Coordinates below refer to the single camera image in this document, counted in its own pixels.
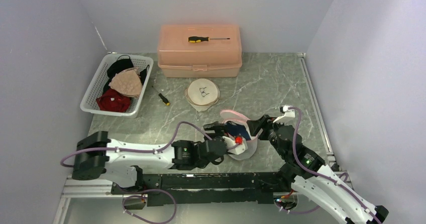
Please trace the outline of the red bra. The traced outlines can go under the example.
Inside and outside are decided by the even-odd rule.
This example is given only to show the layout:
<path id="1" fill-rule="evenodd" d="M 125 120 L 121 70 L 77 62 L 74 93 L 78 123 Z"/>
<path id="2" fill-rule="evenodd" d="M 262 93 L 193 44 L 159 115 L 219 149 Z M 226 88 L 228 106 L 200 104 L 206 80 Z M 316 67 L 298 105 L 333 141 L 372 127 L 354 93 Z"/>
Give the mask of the red bra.
<path id="1" fill-rule="evenodd" d="M 96 99 L 96 103 L 100 110 L 123 113 L 130 107 L 131 100 L 116 90 L 109 89 Z"/>

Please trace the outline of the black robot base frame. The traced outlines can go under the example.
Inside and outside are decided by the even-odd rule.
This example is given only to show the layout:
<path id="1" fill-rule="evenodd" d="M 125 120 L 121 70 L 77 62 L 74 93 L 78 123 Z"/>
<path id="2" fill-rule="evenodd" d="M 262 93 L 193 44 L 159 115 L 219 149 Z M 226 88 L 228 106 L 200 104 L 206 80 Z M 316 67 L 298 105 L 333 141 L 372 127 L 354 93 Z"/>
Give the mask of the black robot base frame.
<path id="1" fill-rule="evenodd" d="M 113 183 L 113 195 L 141 194 L 147 205 L 255 202 L 272 204 L 294 192 L 276 172 L 143 174 L 135 187 Z"/>

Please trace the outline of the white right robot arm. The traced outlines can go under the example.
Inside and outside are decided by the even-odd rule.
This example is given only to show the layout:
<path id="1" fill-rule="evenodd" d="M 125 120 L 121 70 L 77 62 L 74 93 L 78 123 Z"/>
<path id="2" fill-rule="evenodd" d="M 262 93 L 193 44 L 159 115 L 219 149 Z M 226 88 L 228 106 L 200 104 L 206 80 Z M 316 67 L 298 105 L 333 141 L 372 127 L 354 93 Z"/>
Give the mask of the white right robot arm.
<path id="1" fill-rule="evenodd" d="M 277 186 L 305 195 L 339 223 L 383 223 L 389 211 L 357 194 L 315 151 L 302 143 L 297 128 L 268 115 L 247 121 L 249 131 L 268 141 L 284 165 L 276 172 Z"/>

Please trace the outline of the white mesh bag red zipper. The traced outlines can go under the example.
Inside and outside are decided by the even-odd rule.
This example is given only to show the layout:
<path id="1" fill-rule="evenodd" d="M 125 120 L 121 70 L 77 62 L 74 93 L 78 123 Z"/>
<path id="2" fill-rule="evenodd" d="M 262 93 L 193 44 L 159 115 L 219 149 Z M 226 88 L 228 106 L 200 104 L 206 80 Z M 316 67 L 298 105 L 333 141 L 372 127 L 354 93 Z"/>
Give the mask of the white mesh bag red zipper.
<path id="1" fill-rule="evenodd" d="M 235 160 L 242 161 L 249 159 L 254 155 L 257 150 L 258 139 L 257 136 L 251 136 L 247 121 L 250 120 L 247 116 L 230 109 L 225 109 L 220 112 L 220 116 L 223 119 L 223 124 L 227 125 L 229 136 L 231 141 L 226 140 L 227 147 L 233 148 L 235 138 L 238 136 L 242 137 L 242 144 L 238 145 L 233 149 L 228 150 L 229 156 Z"/>

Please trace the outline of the beige mesh laundry bag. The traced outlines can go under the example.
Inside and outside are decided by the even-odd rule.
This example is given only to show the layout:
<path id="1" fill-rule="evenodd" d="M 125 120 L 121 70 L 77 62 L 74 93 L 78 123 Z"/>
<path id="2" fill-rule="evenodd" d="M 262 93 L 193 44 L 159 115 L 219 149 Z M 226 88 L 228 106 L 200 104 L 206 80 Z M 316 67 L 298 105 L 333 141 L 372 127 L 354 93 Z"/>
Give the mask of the beige mesh laundry bag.
<path id="1" fill-rule="evenodd" d="M 202 112 L 219 101 L 220 90 L 212 81 L 199 78 L 190 83 L 184 91 L 184 96 L 197 112 Z"/>

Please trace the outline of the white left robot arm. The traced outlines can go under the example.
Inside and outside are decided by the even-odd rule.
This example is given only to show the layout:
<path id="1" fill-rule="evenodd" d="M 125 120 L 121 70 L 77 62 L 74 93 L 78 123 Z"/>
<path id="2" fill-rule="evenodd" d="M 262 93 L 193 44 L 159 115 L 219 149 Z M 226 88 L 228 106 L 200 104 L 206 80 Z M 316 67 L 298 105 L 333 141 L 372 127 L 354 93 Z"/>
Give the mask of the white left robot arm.
<path id="1" fill-rule="evenodd" d="M 107 131 L 98 131 L 77 143 L 72 179 L 86 181 L 105 179 L 137 194 L 143 190 L 143 169 L 203 169 L 218 165 L 230 150 L 238 147 L 226 134 L 204 141 L 175 140 L 163 145 L 135 144 L 110 139 Z"/>

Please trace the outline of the beige lace bra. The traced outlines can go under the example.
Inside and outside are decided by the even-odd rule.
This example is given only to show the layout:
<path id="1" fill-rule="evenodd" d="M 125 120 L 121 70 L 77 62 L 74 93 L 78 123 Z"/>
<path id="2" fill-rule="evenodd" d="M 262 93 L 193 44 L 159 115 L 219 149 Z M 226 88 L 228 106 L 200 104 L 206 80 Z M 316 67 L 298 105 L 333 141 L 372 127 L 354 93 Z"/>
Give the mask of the beige lace bra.
<path id="1" fill-rule="evenodd" d="M 139 98 L 143 84 L 138 68 L 128 68 L 117 73 L 109 83 L 109 87 L 123 96 Z"/>

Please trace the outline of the navy blue bra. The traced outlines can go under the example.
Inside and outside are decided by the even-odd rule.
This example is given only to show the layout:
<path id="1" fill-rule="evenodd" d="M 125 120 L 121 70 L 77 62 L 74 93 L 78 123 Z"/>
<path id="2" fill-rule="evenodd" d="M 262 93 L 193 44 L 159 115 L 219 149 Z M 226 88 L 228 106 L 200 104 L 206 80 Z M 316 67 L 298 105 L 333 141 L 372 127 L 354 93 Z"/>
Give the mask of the navy blue bra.
<path id="1" fill-rule="evenodd" d="M 226 122 L 225 125 L 226 125 L 226 133 L 229 136 L 232 136 L 232 137 L 241 136 L 247 141 L 251 140 L 251 136 L 244 125 L 240 125 L 231 121 Z"/>

